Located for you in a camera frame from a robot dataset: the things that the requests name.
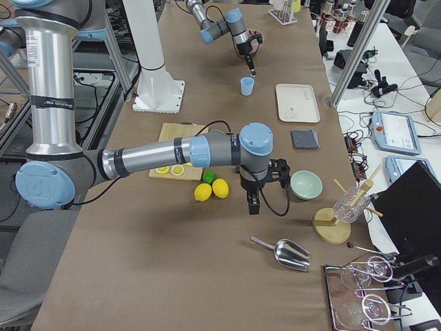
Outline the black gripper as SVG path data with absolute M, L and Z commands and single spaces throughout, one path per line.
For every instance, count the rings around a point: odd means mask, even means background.
M 240 34 L 235 35 L 235 50 L 237 55 L 241 59 L 245 59 L 245 62 L 250 70 L 250 75 L 252 77 L 256 76 L 256 69 L 254 66 L 254 61 L 252 59 L 253 55 L 250 55 L 250 51 L 252 50 L 251 47 L 251 40 L 255 39 L 255 37 L 251 37 L 248 33 L 248 31 L 244 31 Z
M 270 159 L 263 172 L 252 172 L 243 165 L 240 171 L 240 185 L 247 191 L 249 215 L 259 214 L 259 191 L 265 187 L 266 183 L 278 181 L 282 189 L 289 189 L 290 167 L 285 159 Z

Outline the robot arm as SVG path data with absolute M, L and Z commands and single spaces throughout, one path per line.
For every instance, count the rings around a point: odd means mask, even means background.
M 191 162 L 194 167 L 240 166 L 240 184 L 247 192 L 249 214 L 259 213 L 259 192 L 266 183 L 279 181 L 287 195 L 289 210 L 289 166 L 284 159 L 270 159 L 273 133 L 262 123 L 250 123 L 239 134 L 209 132 L 177 137 L 146 146 L 120 150 L 86 150 L 76 142 L 72 39 L 105 40 L 104 1 L 10 1 L 15 19 L 24 29 L 30 83 L 33 143 L 26 150 L 27 162 L 16 175 L 19 194 L 31 205 L 57 209 L 71 204 L 90 188 L 122 179 L 142 170 Z M 200 27 L 210 38 L 230 32 L 253 74 L 251 36 L 240 9 L 226 14 L 224 21 L 206 19 L 200 1 L 185 1 Z M 139 110 L 178 112 L 184 81 L 175 81 L 165 69 L 161 41 L 152 1 L 125 3 L 141 70 Z
M 200 36 L 205 44 L 210 44 L 225 34 L 232 38 L 233 49 L 236 55 L 245 61 L 252 77 L 256 76 L 253 54 L 257 52 L 263 43 L 263 35 L 259 32 L 251 33 L 246 28 L 243 14 L 240 8 L 234 8 L 223 14 L 217 6 L 210 5 L 207 8 L 202 1 L 184 1 L 188 14 L 191 14 L 200 28 Z M 216 8 L 221 19 L 213 20 L 208 10 Z

